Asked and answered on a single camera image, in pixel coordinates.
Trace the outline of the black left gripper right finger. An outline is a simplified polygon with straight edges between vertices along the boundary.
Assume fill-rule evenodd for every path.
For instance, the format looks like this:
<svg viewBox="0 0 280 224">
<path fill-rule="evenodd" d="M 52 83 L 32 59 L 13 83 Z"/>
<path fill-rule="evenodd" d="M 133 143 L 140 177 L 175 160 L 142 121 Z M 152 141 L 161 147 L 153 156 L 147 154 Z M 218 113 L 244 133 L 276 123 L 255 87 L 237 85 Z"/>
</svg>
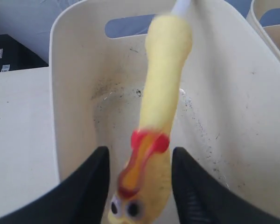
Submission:
<svg viewBox="0 0 280 224">
<path fill-rule="evenodd" d="M 183 147 L 173 150 L 172 189 L 181 224 L 280 224 L 224 187 Z"/>
</svg>

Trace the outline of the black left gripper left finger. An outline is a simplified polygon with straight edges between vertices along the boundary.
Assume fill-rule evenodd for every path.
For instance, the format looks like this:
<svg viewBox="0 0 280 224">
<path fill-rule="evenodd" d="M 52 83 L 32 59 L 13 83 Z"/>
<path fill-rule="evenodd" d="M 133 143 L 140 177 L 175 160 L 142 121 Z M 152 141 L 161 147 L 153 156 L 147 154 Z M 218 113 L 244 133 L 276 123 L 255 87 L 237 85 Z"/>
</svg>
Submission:
<svg viewBox="0 0 280 224">
<path fill-rule="evenodd" d="M 0 224 L 99 224 L 110 185 L 110 153 L 98 147 L 68 178 Z"/>
</svg>

